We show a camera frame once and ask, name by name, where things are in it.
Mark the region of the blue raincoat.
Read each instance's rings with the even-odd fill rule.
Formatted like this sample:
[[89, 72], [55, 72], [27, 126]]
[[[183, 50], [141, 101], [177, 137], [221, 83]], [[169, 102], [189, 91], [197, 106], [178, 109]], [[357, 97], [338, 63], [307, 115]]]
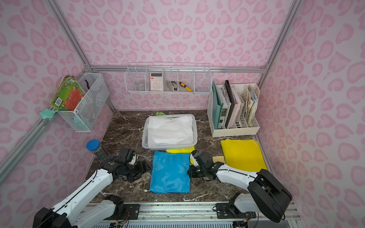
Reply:
[[189, 193], [191, 178], [189, 154], [155, 152], [150, 191], [153, 193]]

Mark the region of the white perforated plastic basket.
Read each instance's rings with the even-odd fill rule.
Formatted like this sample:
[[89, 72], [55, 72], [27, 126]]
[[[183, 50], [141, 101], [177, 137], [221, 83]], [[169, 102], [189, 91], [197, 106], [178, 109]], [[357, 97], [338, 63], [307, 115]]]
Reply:
[[192, 114], [149, 116], [146, 119], [142, 147], [160, 151], [190, 148], [197, 144], [197, 125]]

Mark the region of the white raincoat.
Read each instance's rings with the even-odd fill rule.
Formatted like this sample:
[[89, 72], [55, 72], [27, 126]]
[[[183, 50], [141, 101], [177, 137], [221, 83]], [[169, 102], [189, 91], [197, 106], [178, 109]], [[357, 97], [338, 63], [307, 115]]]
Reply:
[[193, 117], [173, 118], [150, 116], [147, 125], [147, 145], [150, 149], [168, 148], [194, 143]]

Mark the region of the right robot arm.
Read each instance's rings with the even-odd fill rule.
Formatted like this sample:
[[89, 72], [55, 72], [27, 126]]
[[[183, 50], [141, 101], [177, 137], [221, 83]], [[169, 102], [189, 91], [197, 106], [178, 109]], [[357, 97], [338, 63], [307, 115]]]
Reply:
[[250, 220], [261, 212], [269, 220], [284, 220], [292, 194], [266, 169], [259, 172], [241, 171], [223, 162], [214, 162], [205, 153], [194, 150], [187, 172], [191, 178], [228, 183], [244, 189], [249, 195], [238, 193], [227, 203], [216, 203], [213, 211], [219, 219]]

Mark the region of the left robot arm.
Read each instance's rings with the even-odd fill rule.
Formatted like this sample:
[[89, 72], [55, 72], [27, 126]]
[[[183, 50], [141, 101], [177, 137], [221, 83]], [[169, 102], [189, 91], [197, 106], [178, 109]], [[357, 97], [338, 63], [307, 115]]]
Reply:
[[90, 178], [50, 209], [40, 209], [33, 221], [34, 228], [92, 228], [99, 222], [118, 220], [129, 222], [136, 220], [139, 204], [126, 206], [124, 200], [117, 195], [108, 195], [92, 209], [85, 207], [105, 187], [122, 178], [130, 183], [138, 180], [143, 174], [150, 172], [146, 161], [139, 161], [136, 152], [122, 147], [117, 156], [106, 159]]

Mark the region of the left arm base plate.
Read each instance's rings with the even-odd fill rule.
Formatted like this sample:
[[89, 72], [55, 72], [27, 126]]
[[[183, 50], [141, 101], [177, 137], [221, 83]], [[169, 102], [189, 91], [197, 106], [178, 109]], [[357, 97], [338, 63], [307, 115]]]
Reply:
[[140, 204], [119, 204], [115, 208], [115, 212], [108, 220], [137, 220], [139, 215]]

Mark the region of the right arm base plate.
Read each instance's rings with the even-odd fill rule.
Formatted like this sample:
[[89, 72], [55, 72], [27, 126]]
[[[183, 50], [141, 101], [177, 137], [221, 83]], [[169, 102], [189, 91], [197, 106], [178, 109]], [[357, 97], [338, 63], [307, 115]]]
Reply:
[[216, 203], [213, 206], [218, 219], [241, 219], [243, 214], [231, 203]]

